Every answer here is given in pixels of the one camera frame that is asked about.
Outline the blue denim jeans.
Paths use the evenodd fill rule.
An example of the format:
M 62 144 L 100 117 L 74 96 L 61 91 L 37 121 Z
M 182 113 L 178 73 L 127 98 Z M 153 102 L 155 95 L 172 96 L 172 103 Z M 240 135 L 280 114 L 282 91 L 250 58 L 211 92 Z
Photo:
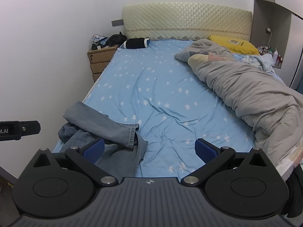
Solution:
M 70 147 L 84 147 L 97 138 L 105 142 L 96 166 L 122 180 L 134 177 L 148 145 L 138 132 L 138 124 L 121 124 L 80 101 L 66 109 L 67 121 L 58 131 L 63 143 L 60 152 Z

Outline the black clothes on nightstand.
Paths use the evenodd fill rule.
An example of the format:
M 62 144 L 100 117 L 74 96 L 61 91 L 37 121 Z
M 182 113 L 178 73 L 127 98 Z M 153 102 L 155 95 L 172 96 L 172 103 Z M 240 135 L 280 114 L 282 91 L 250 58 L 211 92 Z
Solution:
M 127 37 L 120 31 L 119 34 L 113 34 L 111 37 L 109 37 L 107 44 L 110 47 L 115 45 L 121 46 L 126 40 Z

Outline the grey quilt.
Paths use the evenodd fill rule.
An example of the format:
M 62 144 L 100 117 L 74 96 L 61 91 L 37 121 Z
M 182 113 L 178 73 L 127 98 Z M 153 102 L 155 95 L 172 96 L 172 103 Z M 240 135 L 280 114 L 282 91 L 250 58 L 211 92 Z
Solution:
M 175 55 L 212 89 L 255 132 L 280 174 L 302 160 L 302 94 L 272 75 L 236 61 L 231 52 L 207 39 L 193 42 Z

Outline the light blue star bedsheet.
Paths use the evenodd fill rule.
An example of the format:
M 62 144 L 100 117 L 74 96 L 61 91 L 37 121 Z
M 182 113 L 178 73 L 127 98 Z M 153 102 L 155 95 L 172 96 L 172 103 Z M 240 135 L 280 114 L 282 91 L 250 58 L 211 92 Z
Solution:
M 198 138 L 247 152 L 253 129 L 174 58 L 191 41 L 159 40 L 145 49 L 118 49 L 84 103 L 122 124 L 138 124 L 148 146 L 136 177 L 178 177 L 203 165 Z

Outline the wooden nightstand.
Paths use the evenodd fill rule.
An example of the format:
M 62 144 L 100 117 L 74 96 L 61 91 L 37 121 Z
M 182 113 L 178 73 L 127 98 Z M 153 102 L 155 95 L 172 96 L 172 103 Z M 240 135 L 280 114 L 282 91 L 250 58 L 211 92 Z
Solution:
M 97 81 L 102 72 L 108 66 L 118 48 L 118 45 L 114 45 L 112 47 L 105 47 L 87 52 L 94 82 Z

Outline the yellow pillow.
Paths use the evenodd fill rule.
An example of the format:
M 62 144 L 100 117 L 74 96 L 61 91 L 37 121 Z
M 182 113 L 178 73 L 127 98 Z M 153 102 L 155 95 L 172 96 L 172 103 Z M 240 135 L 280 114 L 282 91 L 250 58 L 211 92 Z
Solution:
M 226 47 L 232 53 L 259 55 L 258 49 L 246 40 L 216 35 L 209 36 L 209 40 Z

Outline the bottles in shelf niche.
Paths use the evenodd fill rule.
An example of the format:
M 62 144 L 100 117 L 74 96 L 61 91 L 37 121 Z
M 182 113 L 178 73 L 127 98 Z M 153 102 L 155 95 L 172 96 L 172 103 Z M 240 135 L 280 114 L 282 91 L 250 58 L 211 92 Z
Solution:
M 281 69 L 281 66 L 283 64 L 283 57 L 281 54 L 279 54 L 277 48 L 272 49 L 270 46 L 258 46 L 257 50 L 261 55 L 261 59 L 263 61 L 268 62 L 268 64 L 274 68 Z

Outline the booklet on pillow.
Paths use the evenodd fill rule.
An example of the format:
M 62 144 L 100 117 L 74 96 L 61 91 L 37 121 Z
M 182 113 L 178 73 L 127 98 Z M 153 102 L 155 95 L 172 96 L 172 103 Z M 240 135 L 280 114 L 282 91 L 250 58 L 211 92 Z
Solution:
M 227 41 L 228 43 L 238 46 L 238 45 L 243 45 L 244 41 L 243 40 L 239 40 L 238 38 L 231 38 Z

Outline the blue white packet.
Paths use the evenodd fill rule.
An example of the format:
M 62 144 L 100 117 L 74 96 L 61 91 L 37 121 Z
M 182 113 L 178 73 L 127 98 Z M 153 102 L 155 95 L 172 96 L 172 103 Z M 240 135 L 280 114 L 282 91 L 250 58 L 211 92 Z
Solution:
M 91 50 L 100 50 L 108 46 L 108 37 L 95 34 L 92 38 Z

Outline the black rolled cloth bundle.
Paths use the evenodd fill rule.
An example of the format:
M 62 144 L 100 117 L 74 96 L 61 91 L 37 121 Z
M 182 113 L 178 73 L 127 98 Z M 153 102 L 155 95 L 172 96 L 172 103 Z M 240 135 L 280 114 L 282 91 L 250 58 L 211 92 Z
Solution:
M 130 38 L 123 43 L 124 49 L 147 48 L 151 42 L 150 38 Z

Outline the cream quilted headboard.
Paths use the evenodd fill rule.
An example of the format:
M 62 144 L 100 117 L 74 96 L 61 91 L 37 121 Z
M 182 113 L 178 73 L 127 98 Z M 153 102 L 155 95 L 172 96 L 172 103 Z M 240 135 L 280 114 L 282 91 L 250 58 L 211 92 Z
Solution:
M 202 3 L 149 3 L 125 6 L 127 38 L 199 40 L 211 35 L 250 40 L 252 12 Z

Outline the grey wall socket plate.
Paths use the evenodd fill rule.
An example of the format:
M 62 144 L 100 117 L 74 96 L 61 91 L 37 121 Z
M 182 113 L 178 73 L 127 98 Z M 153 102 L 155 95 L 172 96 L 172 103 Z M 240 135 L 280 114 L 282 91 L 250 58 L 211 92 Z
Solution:
M 124 21 L 123 21 L 123 19 L 117 19 L 117 20 L 111 21 L 111 24 L 113 27 L 123 26 Z

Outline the grey wall shelf unit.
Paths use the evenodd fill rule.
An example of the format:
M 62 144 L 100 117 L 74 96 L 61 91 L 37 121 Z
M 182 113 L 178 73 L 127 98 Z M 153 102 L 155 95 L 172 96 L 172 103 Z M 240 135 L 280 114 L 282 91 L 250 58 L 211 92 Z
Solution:
M 269 46 L 283 57 L 276 74 L 297 89 L 302 79 L 302 0 L 254 0 L 252 44 L 267 45 L 267 27 L 272 30 Z

